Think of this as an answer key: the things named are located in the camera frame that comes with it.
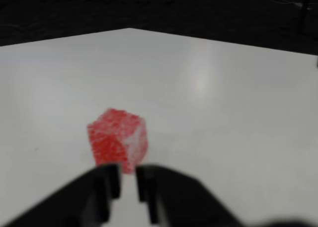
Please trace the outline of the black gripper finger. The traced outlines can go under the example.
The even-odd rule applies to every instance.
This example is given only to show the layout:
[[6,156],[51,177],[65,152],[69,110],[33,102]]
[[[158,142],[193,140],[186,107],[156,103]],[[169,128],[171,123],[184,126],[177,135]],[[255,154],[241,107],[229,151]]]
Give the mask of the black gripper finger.
[[100,227],[120,197],[121,167],[100,165],[6,224],[7,227]]
[[140,202],[160,227],[237,227],[238,219],[197,179],[157,165],[136,168]]

